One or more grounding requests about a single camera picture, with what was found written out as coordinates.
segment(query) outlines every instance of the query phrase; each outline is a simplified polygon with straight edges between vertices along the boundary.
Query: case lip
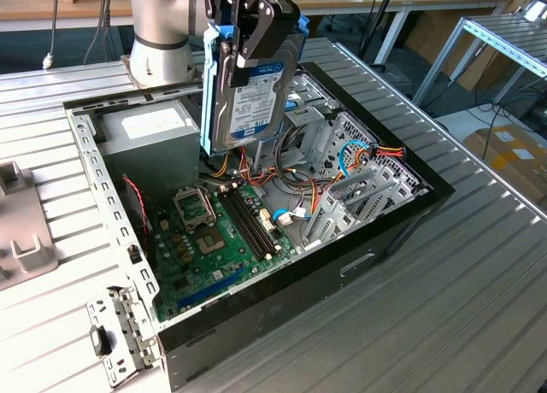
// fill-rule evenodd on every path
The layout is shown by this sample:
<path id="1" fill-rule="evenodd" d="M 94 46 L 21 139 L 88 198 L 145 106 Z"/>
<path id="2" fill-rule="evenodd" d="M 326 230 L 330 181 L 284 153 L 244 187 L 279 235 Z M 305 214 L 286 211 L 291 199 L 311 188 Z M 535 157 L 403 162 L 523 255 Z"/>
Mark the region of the case lip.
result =
<path id="1" fill-rule="evenodd" d="M 299 64 L 299 66 L 303 68 L 307 75 L 328 91 L 332 97 L 336 98 L 347 111 L 376 134 L 379 140 L 390 146 L 405 146 L 393 132 L 374 118 L 355 98 L 347 93 L 316 64 L 304 63 Z M 178 348 L 181 344 L 190 342 L 223 321 L 229 320 L 238 313 L 297 282 L 301 278 L 354 251 L 356 247 L 375 239 L 393 226 L 401 226 L 401 232 L 405 231 L 406 227 L 410 226 L 416 218 L 425 216 L 434 208 L 440 208 L 450 195 L 455 192 L 455 189 L 450 184 L 444 181 L 410 149 L 407 149 L 405 164 L 427 182 L 431 188 L 427 193 L 415 198 L 401 208 L 383 215 L 370 224 L 359 226 L 352 233 L 339 238 L 335 243 L 330 243 L 316 250 L 313 257 L 302 258 L 269 275 L 260 282 L 240 290 L 229 298 L 220 299 L 212 306 L 203 309 L 190 318 L 164 329 L 159 333 L 159 338 L 165 351 L 169 352 Z"/>

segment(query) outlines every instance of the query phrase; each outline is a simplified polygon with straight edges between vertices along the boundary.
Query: label sticker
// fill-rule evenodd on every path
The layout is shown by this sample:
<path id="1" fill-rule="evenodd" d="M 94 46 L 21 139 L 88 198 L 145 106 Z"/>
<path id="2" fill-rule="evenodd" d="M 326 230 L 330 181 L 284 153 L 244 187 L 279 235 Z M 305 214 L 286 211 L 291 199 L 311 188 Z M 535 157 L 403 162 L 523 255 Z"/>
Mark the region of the label sticker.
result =
<path id="1" fill-rule="evenodd" d="M 180 128 L 185 126 L 185 122 L 174 108 L 170 108 L 126 117 L 121 121 L 121 125 L 130 139 L 136 139 Z"/>
<path id="2" fill-rule="evenodd" d="M 282 62 L 254 67 L 249 84 L 236 89 L 230 133 L 235 138 L 257 134 L 268 126 L 274 113 L 274 85 L 283 73 Z"/>
<path id="3" fill-rule="evenodd" d="M 509 134 L 508 132 L 506 131 L 498 131 L 498 132 L 494 132 L 497 137 L 499 139 L 501 139 L 502 141 L 504 141 L 505 143 L 509 143 L 511 141 L 515 141 L 515 139 L 513 138 L 513 136 L 511 134 Z"/>
<path id="4" fill-rule="evenodd" d="M 513 152 L 515 152 L 519 158 L 521 158 L 522 160 L 533 160 L 534 159 L 534 156 L 530 153 L 529 150 L 525 150 L 523 148 L 519 149 L 519 150 L 513 150 Z"/>

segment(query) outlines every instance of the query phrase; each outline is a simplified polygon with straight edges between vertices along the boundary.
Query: aluminum workbench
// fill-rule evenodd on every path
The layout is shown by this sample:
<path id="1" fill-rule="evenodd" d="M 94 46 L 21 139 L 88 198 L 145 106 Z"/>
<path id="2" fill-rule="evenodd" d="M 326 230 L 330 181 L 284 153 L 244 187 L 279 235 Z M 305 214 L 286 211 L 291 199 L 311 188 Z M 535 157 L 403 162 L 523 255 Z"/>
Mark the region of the aluminum workbench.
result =
<path id="1" fill-rule="evenodd" d="M 344 47 L 309 40 L 303 57 L 456 193 L 391 259 L 182 391 L 535 392 L 547 378 L 545 215 Z M 0 77 L 0 158 L 32 169 L 62 260 L 0 292 L 2 391 L 109 391 L 85 302 L 123 272 L 61 101 L 131 89 L 121 63 Z M 167 377 L 122 391 L 167 392 Z"/>

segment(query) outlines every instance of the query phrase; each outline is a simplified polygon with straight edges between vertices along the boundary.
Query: motherboard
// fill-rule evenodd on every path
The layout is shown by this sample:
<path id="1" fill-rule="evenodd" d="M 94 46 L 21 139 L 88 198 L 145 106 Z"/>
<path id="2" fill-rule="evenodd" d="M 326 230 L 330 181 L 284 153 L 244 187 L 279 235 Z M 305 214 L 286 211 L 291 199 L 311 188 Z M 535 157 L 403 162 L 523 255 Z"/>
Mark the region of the motherboard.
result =
<path id="1" fill-rule="evenodd" d="M 163 322 L 296 254 L 252 186 L 180 191 L 149 215 Z"/>

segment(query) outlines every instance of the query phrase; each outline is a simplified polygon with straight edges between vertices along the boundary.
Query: white connector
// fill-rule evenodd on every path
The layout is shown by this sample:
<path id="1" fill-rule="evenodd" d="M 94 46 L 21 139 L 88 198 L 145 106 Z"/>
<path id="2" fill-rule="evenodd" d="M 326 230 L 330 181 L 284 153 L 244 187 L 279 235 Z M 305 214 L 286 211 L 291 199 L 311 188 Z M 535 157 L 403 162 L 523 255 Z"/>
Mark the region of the white connector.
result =
<path id="1" fill-rule="evenodd" d="M 51 53 L 48 53 L 48 55 L 44 57 L 44 61 L 42 62 L 42 69 L 49 70 L 52 65 L 53 65 L 53 55 Z"/>
<path id="2" fill-rule="evenodd" d="M 287 225 L 290 225 L 292 223 L 292 218 L 291 218 L 291 215 L 288 212 L 285 212 L 284 214 L 279 216 L 277 221 L 279 222 L 279 224 L 281 226 L 287 226 Z"/>

